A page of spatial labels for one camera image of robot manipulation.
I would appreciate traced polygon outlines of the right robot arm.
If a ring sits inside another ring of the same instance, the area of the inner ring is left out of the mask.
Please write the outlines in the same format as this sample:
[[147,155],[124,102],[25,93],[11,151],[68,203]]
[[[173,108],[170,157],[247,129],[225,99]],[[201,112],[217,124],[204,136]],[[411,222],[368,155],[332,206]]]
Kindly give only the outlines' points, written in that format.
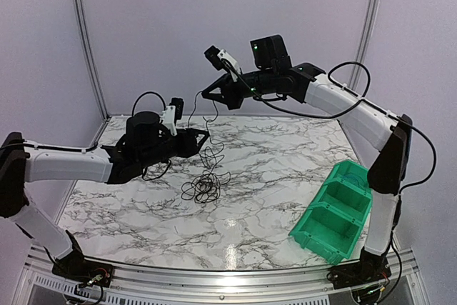
[[[207,86],[202,97],[223,104],[229,110],[241,108],[252,98],[270,109],[292,116],[340,121],[362,136],[378,156],[368,169],[368,187],[373,191],[373,205],[368,236],[353,275],[368,282],[386,264],[393,230],[401,214],[401,195],[407,188],[424,184],[428,177],[404,184],[410,155],[411,136],[417,129],[407,115],[397,116],[375,105],[332,77],[332,72],[311,64],[293,65],[282,36],[267,36],[250,43],[256,70],[244,73],[237,60],[225,49],[210,46],[204,56],[220,76]],[[321,115],[302,114],[277,106],[291,98],[300,104],[321,110]]]

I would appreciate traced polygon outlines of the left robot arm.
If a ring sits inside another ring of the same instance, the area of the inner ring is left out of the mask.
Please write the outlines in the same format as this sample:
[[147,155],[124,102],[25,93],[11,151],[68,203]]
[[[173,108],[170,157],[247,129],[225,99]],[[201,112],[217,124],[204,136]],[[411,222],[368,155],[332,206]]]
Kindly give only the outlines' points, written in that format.
[[173,98],[159,114],[132,111],[124,134],[113,146],[49,146],[11,132],[1,145],[1,217],[47,249],[53,257],[55,274],[83,280],[103,271],[104,267],[86,260],[72,234],[50,220],[26,195],[25,185],[47,180],[126,184],[144,176],[150,166],[170,164],[173,157],[193,157],[210,134],[207,130],[176,127],[183,106],[183,99]]

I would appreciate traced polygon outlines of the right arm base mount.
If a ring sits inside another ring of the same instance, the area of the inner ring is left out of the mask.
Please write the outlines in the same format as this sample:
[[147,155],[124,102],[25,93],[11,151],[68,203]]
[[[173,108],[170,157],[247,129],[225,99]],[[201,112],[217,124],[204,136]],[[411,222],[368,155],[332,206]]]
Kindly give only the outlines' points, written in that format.
[[360,286],[390,277],[387,251],[381,255],[375,255],[365,248],[362,248],[358,261],[333,266],[326,275],[334,289]]

